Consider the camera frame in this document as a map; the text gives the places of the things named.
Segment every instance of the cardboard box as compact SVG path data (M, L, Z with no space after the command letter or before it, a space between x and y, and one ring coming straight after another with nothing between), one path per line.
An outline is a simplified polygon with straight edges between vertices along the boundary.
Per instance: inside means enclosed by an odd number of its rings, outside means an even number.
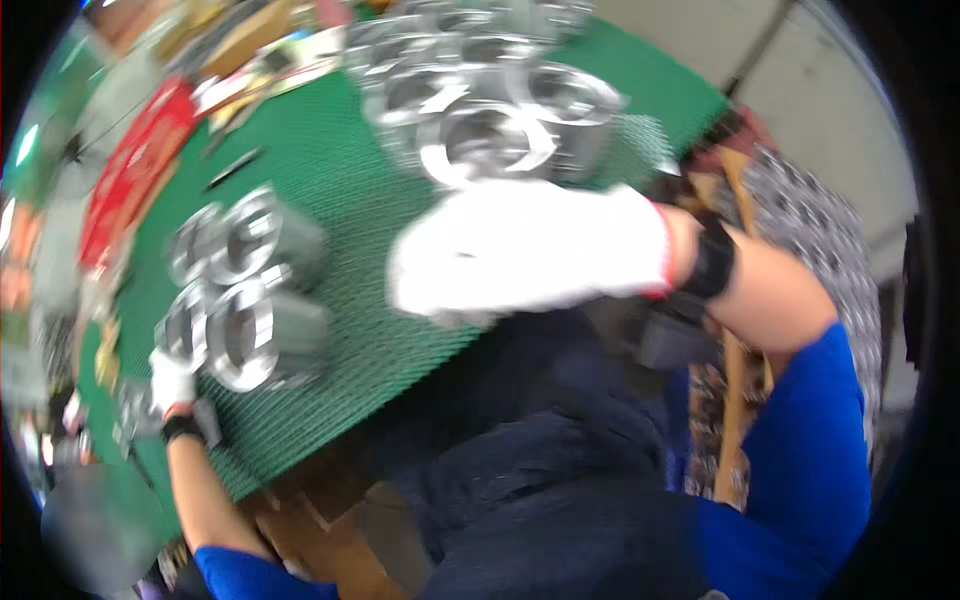
M206 59L201 72L223 79L252 59L257 50L289 34L293 29L291 8L290 0L276 0L240 23Z

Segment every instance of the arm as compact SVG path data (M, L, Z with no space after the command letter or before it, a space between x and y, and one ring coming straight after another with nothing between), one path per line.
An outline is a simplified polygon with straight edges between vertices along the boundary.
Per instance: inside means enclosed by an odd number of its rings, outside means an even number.
M230 501L202 440L190 435L176 437L167 445L167 461L177 516L191 552L216 546L274 559Z
M545 181L487 181L400 234L388 264L390 300L442 321L448 313L668 293L690 275L699 229L686 211L654 206L627 186L596 194ZM785 252L730 234L733 273L710 314L743 342L782 357L816 340L836 319L816 276Z
M682 285L696 260L700 224L688 212L661 206L670 230L671 280ZM786 252L728 228L737 246L727 290L708 305L711 317L747 345L768 353L779 375L790 356L836 322L827 291Z
M154 404L165 420L192 417L193 373L159 350L150 356ZM215 546L247 552L271 561L274 557L240 515L206 456L204 441L181 434L167 445L174 504L190 551Z

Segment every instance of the metal pipe fitting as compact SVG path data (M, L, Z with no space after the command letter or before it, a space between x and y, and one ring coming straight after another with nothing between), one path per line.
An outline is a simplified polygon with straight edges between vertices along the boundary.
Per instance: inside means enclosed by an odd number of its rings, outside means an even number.
M560 138L554 179L586 179L606 150L613 119L626 99L603 80L556 62L508 69L505 78L516 105Z
M428 64L400 72L379 85L364 106L387 153L405 168L416 167L417 127L451 101L468 94L471 67Z
M362 65L353 72L357 84L370 89L404 69L459 60L460 34L410 33L379 39L353 51L349 60Z
M270 293L257 279L238 283L209 311L209 371L234 392L313 381L326 371L330 321L298 294Z
M213 231L207 276L225 287L256 277L270 290L309 291L320 281L324 241L319 225L262 185Z
M206 309L214 294L203 282L192 281L154 329L156 347L193 372L206 362Z
M442 34L482 34L493 27L494 13L477 9L452 9L429 13L429 26Z
M545 46L527 37L483 34L464 38L460 57L466 63L516 64L539 57L545 51Z
M178 287L193 281L206 269L208 253L205 245L222 211L216 203L204 206L177 229L167 244L170 278Z
M381 39L401 34L415 34L427 30L422 14L404 14L394 17L358 21L348 26L344 41L343 69L358 84L366 80L371 67L372 49Z
M467 97L420 126L420 163L449 189L483 179L544 177L557 149L553 136L525 110Z

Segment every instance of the red packaging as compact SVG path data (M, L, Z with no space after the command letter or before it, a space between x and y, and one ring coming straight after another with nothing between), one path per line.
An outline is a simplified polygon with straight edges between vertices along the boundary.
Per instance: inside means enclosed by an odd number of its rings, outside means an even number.
M156 180L197 126L192 91L184 77L168 77L110 155L86 209L77 249L81 268L108 262L110 248L138 216Z

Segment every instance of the hand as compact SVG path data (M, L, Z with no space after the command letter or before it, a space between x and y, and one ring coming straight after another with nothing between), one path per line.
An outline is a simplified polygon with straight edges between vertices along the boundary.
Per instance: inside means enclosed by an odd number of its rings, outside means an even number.
M158 349L150 354L150 366L154 370L150 379L154 406L163 419L175 414L192 414L196 395L189 366Z
M597 194L491 180L398 236L388 295L396 308L434 320L545 311L601 295L665 293L670 258L661 211L627 186Z

